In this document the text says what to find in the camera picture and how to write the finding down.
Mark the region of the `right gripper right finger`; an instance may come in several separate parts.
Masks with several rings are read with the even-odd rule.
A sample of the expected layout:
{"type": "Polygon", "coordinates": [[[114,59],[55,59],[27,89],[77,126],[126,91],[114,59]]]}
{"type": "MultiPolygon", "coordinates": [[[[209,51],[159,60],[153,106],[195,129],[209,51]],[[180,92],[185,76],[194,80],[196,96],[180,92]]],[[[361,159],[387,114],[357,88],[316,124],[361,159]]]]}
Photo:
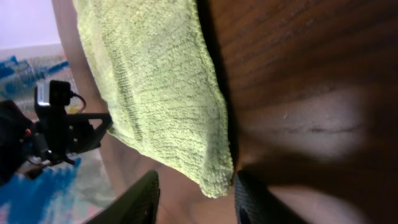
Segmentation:
{"type": "Polygon", "coordinates": [[[234,207],[238,224],[304,224],[267,186],[246,171],[234,176],[234,207]]]}

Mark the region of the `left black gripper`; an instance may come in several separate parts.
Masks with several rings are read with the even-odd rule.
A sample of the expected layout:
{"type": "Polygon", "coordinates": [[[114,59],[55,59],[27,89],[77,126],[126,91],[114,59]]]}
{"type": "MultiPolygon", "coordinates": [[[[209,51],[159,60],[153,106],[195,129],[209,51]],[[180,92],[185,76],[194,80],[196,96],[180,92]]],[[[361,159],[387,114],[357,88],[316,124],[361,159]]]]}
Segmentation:
{"type": "Polygon", "coordinates": [[[38,113],[32,125],[29,161],[59,164],[75,161],[70,156],[99,148],[100,141],[113,124],[109,113],[38,113]]]}

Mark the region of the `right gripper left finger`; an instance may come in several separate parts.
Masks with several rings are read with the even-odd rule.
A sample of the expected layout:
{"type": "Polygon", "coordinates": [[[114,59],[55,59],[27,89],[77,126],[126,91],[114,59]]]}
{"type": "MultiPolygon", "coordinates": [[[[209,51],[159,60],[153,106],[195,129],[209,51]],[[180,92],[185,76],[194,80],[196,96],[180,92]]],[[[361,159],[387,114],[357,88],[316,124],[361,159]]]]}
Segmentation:
{"type": "Polygon", "coordinates": [[[155,170],[87,220],[86,224],[155,224],[160,199],[159,176],[155,170]]]}

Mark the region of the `green microfiber cloth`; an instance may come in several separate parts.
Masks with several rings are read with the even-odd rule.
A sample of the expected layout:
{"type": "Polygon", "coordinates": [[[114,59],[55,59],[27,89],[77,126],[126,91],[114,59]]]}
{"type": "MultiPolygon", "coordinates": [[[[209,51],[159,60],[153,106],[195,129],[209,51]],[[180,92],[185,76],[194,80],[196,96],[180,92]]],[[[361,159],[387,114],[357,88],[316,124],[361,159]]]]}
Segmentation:
{"type": "Polygon", "coordinates": [[[228,112],[194,0],[73,3],[109,133],[186,175],[209,198],[234,174],[228,112]]]}

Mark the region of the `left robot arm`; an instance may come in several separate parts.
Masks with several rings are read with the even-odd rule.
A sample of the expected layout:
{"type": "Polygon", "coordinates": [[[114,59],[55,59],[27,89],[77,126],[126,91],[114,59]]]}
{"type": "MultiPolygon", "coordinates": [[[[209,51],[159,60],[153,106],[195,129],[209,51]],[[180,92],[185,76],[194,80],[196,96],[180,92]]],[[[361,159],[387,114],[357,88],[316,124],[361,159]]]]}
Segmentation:
{"type": "Polygon", "coordinates": [[[46,167],[100,147],[112,125],[108,113],[68,114],[63,106],[35,104],[37,122],[27,118],[13,101],[1,103],[1,185],[20,173],[30,179],[46,167]]]}

